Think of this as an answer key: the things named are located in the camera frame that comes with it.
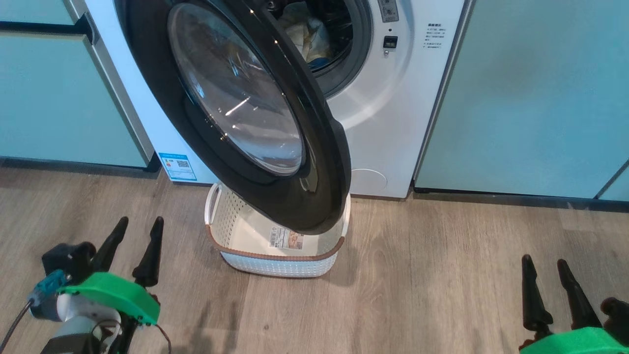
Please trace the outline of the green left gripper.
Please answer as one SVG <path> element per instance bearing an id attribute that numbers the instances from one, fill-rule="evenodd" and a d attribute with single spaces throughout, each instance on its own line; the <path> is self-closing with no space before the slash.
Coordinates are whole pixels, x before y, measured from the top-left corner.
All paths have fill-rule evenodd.
<path id="1" fill-rule="evenodd" d="M 164 219 L 158 216 L 151 227 L 148 247 L 132 272 L 135 283 L 108 272 L 128 222 L 128 217 L 122 217 L 97 250 L 91 260 L 91 269 L 95 273 L 78 285 L 60 287 L 58 293 L 82 295 L 126 314 L 142 325 L 157 325 L 160 304 L 144 288 L 153 287 L 159 282 Z"/>

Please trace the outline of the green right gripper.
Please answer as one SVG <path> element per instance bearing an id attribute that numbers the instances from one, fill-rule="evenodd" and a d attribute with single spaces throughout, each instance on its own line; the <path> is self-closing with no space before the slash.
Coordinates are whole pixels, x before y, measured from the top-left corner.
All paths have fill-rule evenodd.
<path id="1" fill-rule="evenodd" d="M 552 315 L 544 307 L 537 285 L 537 271 L 530 255 L 521 259 L 523 327 L 533 332 L 550 332 Z M 568 262 L 557 261 L 560 283 L 569 301 L 574 331 L 551 334 L 522 347 L 521 354 L 627 354 L 629 348 L 604 331 Z"/>

